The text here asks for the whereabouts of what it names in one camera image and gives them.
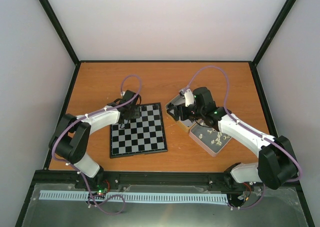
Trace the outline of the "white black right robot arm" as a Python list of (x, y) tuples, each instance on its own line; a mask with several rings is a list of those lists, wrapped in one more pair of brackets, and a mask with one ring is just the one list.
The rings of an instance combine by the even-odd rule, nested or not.
[(206, 87), (182, 90), (179, 103), (169, 102), (167, 113), (177, 121), (202, 120), (204, 124), (235, 139), (257, 156), (256, 163), (236, 163), (225, 171), (226, 183), (257, 182), (276, 190), (301, 176), (301, 167), (289, 153), (291, 142), (258, 131), (223, 106), (217, 106)]

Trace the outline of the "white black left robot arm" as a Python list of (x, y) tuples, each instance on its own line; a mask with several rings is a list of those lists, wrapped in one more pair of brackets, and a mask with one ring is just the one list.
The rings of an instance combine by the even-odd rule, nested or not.
[(48, 144), (51, 157), (84, 174), (86, 182), (92, 188), (101, 187), (104, 169), (87, 152), (89, 137), (107, 126), (139, 118), (141, 100), (139, 94), (127, 90), (121, 93), (121, 98), (97, 111), (78, 116), (65, 114)]

